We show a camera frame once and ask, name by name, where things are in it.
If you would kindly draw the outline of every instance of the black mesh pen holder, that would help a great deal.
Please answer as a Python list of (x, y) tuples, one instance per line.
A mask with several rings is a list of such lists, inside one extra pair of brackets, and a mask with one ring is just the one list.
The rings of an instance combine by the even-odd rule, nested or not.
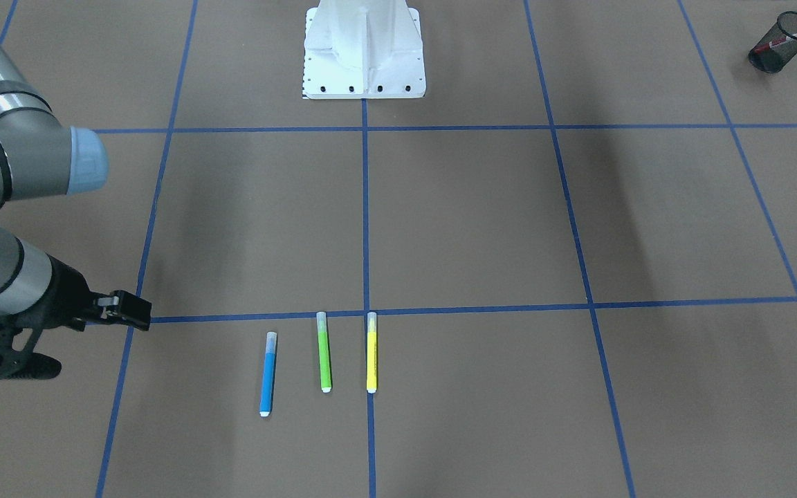
[[(777, 16), (777, 22), (768, 30), (762, 39), (749, 51), (749, 62), (759, 71), (779, 73), (797, 54), (797, 12), (788, 10)], [(791, 41), (776, 47), (765, 48), (774, 40), (790, 37)]]

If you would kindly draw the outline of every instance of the yellow marker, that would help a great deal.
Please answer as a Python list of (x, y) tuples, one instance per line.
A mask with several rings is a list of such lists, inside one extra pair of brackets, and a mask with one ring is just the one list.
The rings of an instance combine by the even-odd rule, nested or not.
[(367, 391), (377, 392), (377, 314), (367, 314)]

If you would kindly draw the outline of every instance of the grid line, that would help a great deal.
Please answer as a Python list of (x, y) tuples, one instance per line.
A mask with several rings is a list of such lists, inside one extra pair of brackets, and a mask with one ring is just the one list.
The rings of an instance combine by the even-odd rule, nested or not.
[(727, 107), (724, 104), (724, 98), (722, 98), (721, 91), (718, 89), (718, 84), (715, 82), (715, 76), (712, 74), (712, 70), (709, 68), (709, 63), (706, 61), (706, 54), (703, 53), (703, 48), (699, 44), (699, 39), (697, 38), (697, 34), (695, 29), (693, 28), (693, 23), (690, 22), (690, 16), (687, 14), (687, 9), (684, 9), (684, 2), (683, 0), (677, 0), (678, 8), (681, 9), (682, 16), (684, 17), (684, 22), (687, 24), (687, 28), (690, 31), (690, 37), (693, 38), (693, 44), (697, 48), (697, 53), (699, 54), (699, 59), (702, 61), (703, 68), (706, 70), (706, 75), (709, 76), (709, 82), (712, 84), (712, 90), (715, 92), (715, 98), (718, 100), (719, 107), (721, 107), (722, 113), (724, 114), (724, 119), (727, 121), (728, 128), (731, 130), (731, 136), (733, 136), (734, 143), (737, 145), (737, 151), (740, 153), (740, 160), (743, 161), (743, 167), (746, 168), (746, 174), (749, 176), (749, 182), (752, 184), (753, 192), (755, 192), (755, 197), (758, 199), (759, 207), (762, 208), (762, 213), (764, 214), (764, 218), (768, 223), (768, 228), (771, 230), (771, 236), (774, 237), (774, 243), (777, 246), (777, 250), (780, 253), (780, 258), (783, 259), (783, 265), (785, 269), (787, 269), (787, 274), (789, 275), (789, 280), (791, 281), (791, 286), (795, 290), (795, 297), (797, 299), (797, 278), (795, 277), (795, 272), (791, 267), (791, 262), (785, 252), (783, 247), (783, 242), (780, 240), (779, 233), (777, 231), (777, 227), (774, 225), (774, 221), (771, 218), (771, 211), (768, 209), (767, 202), (764, 200), (764, 196), (762, 195), (762, 190), (758, 186), (758, 182), (755, 179), (755, 173), (753, 173), (752, 167), (749, 164), (749, 159), (746, 157), (746, 151), (743, 148), (742, 142), (740, 142), (740, 136), (737, 133), (736, 125), (734, 125), (733, 120), (731, 120), (731, 114), (728, 113)]
[(595, 311), (594, 299), (592, 299), (592, 287), (589, 286), (589, 273), (586, 271), (586, 261), (583, 253), (583, 245), (580, 242), (580, 233), (578, 225), (576, 225), (576, 217), (574, 215), (574, 204), (571, 201), (570, 189), (567, 186), (567, 175), (565, 173), (564, 161), (562, 160), (562, 148), (559, 145), (558, 130), (556, 129), (556, 121), (553, 117), (553, 108), (549, 101), (549, 91), (547, 88), (547, 79), (543, 71), (543, 63), (540, 59), (540, 47), (537, 44), (537, 34), (534, 29), (534, 21), (531, 16), (531, 4), (528, 0), (524, 0), (524, 11), (528, 19), (528, 29), (531, 32), (531, 47), (534, 50), (534, 60), (537, 63), (537, 73), (540, 76), (540, 89), (543, 92), (543, 103), (545, 110), (547, 110), (547, 119), (551, 127), (551, 138), (553, 138), (553, 148), (556, 152), (556, 163), (559, 169), (559, 175), (562, 177), (562, 190), (564, 193), (565, 202), (567, 204), (567, 218), (569, 219), (570, 229), (574, 236), (574, 246), (576, 247), (576, 257), (580, 266), (580, 275), (583, 280), (583, 287), (586, 292), (586, 304), (589, 309), (589, 318), (592, 320), (592, 333), (595, 337), (595, 345), (598, 349), (598, 361), (601, 364), (601, 374), (604, 376), (605, 390), (607, 391), (607, 403), (611, 409), (611, 419), (614, 421), (614, 433), (616, 433), (617, 448), (620, 451), (620, 460), (623, 464), (623, 475), (626, 478), (626, 488), (629, 492), (630, 498), (635, 498), (635, 482), (632, 478), (632, 467), (629, 464), (629, 456), (626, 453), (626, 442), (623, 438), (623, 425), (620, 422), (620, 413), (616, 406), (616, 395), (614, 395), (614, 383), (611, 381), (610, 367), (607, 365), (607, 354), (605, 353), (604, 342), (601, 340), (601, 326), (598, 325), (598, 314)]
[[(531, 129), (797, 129), (797, 123), (598, 123), (598, 124), (538, 124), (538, 125), (417, 125), (369, 126), (367, 131), (478, 131)], [(131, 133), (167, 133), (165, 127), (104, 127), (94, 129), (99, 135), (131, 135)], [(363, 131), (358, 126), (321, 127), (175, 127), (173, 133), (313, 133)]]
[[(177, 73), (177, 82), (174, 85), (174, 100), (171, 103), (171, 116), (168, 119), (168, 130), (165, 135), (165, 144), (162, 149), (161, 163), (158, 165), (158, 177), (156, 179), (156, 188), (153, 192), (152, 206), (149, 209), (149, 221), (147, 223), (145, 242), (143, 242), (143, 254), (140, 259), (140, 268), (137, 271), (137, 295), (141, 296), (143, 293), (143, 280), (146, 275), (146, 265), (149, 261), (149, 247), (152, 244), (152, 233), (156, 225), (156, 214), (158, 214), (158, 196), (161, 195), (162, 181), (165, 177), (165, 167), (167, 167), (168, 152), (171, 149), (171, 139), (174, 135), (174, 122), (177, 118), (177, 108), (180, 104), (181, 88), (183, 88), (183, 76), (186, 72), (187, 59), (190, 56), (190, 44), (192, 42), (193, 27), (196, 23), (196, 11), (199, 9), (199, 0), (192, 0), (192, 9), (190, 11), (190, 20), (187, 22), (186, 38), (183, 42), (183, 54), (181, 55), (180, 71)], [(104, 453), (102, 453), (100, 462), (100, 473), (98, 474), (98, 487), (95, 497), (102, 498), (104, 495), (104, 488), (107, 485), (107, 470), (109, 469), (110, 454), (113, 451), (113, 438), (115, 437), (116, 423), (119, 420), (119, 409), (121, 405), (121, 395), (125, 385), (125, 375), (127, 372), (127, 363), (129, 363), (131, 353), (131, 343), (134, 338), (134, 328), (129, 327), (125, 335), (125, 346), (122, 351), (122, 358), (119, 368), (119, 378), (116, 381), (115, 394), (113, 395), (113, 409), (110, 413), (110, 423), (107, 428), (107, 440), (104, 444)]]
[[(367, 100), (361, 99), (361, 183), (363, 195), (361, 210), (363, 211), (363, 301), (364, 313), (371, 311), (371, 277), (370, 277), (370, 211), (368, 194), (368, 155), (367, 155)], [(367, 347), (365, 347), (365, 360), (367, 360)], [(367, 397), (367, 494), (370, 498), (377, 498), (377, 460), (376, 460), (376, 417), (374, 417), (374, 395), (366, 393)]]
[[(595, 302), (566, 304), (527, 304), (497, 306), (435, 306), (434, 308), (373, 308), (377, 315), (461, 315), (464, 313), (524, 313), (540, 311), (569, 311), (589, 309), (626, 308), (687, 308), (687, 306), (739, 306), (797, 302), (797, 296), (723, 297), (722, 299), (670, 299), (652, 302)], [(315, 318), (316, 311), (289, 311), (272, 313), (241, 313), (232, 315), (172, 315), (156, 316), (153, 324), (196, 324), (196, 322), (254, 322), (259, 320), (296, 320)], [(364, 309), (329, 311), (328, 316), (364, 316)]]

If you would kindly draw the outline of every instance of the blue joint cap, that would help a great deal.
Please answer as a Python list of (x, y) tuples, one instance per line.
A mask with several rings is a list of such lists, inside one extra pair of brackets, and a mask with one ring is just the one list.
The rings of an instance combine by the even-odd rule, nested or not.
[(84, 127), (70, 127), (73, 136), (73, 157), (69, 166), (66, 195), (91, 192), (107, 184), (110, 160), (97, 133)]

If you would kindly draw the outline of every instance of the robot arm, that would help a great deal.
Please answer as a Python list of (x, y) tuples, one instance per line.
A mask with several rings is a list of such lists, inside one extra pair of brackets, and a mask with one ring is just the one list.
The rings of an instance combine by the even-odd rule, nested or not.
[[(65, 129), (0, 47), (0, 207), (13, 199), (88, 192), (109, 161), (89, 129)], [(0, 228), (0, 379), (53, 378), (60, 363), (34, 353), (42, 330), (87, 322), (147, 330), (152, 305), (124, 290), (92, 293), (73, 268)], [(32, 335), (21, 351), (13, 337)]]

